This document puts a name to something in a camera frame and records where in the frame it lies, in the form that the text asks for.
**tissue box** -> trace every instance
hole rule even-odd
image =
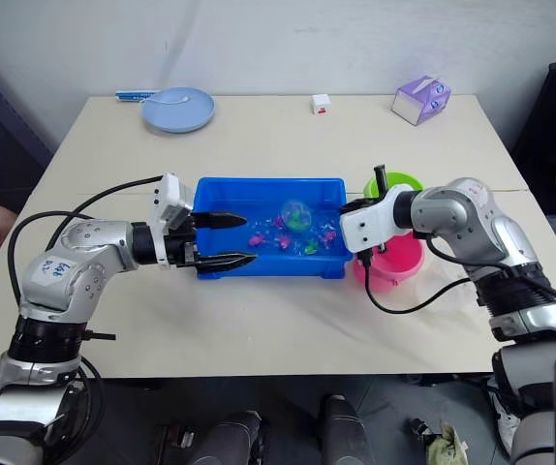
[[[414,126],[444,109],[450,88],[430,76],[405,84],[396,91],[392,111]]]

